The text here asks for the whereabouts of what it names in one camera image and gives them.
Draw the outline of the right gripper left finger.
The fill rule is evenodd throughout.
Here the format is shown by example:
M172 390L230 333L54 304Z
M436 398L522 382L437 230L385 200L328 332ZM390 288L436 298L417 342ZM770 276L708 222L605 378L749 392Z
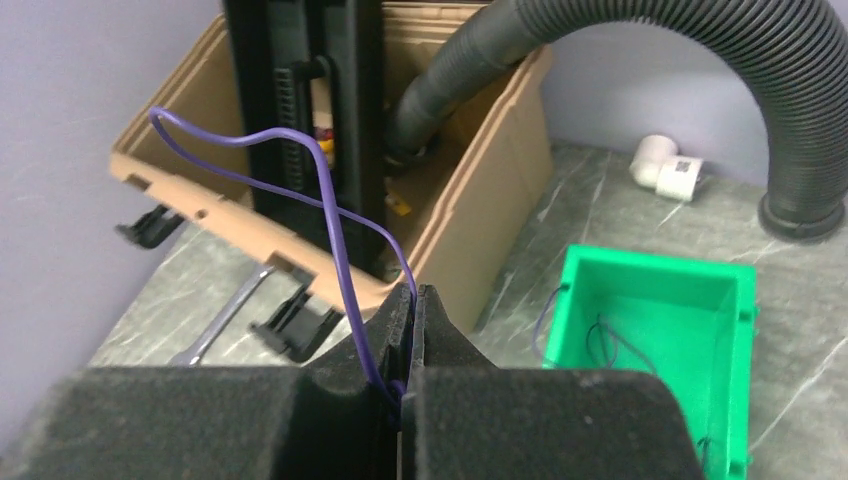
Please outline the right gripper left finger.
M396 424L345 339L310 365L101 367L63 380L5 479L392 479Z

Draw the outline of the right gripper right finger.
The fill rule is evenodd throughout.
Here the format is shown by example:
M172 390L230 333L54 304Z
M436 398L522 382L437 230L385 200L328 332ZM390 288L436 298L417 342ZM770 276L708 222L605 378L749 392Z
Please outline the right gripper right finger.
M627 370L502 369L420 288L409 334L405 479L700 479L669 388Z

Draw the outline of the green plastic bin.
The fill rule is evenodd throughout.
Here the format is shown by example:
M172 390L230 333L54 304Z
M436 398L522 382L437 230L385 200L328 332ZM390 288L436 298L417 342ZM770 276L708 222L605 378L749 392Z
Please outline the green plastic bin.
M617 369L662 380L710 479L748 474L756 336L753 266L573 245L543 313L546 368Z

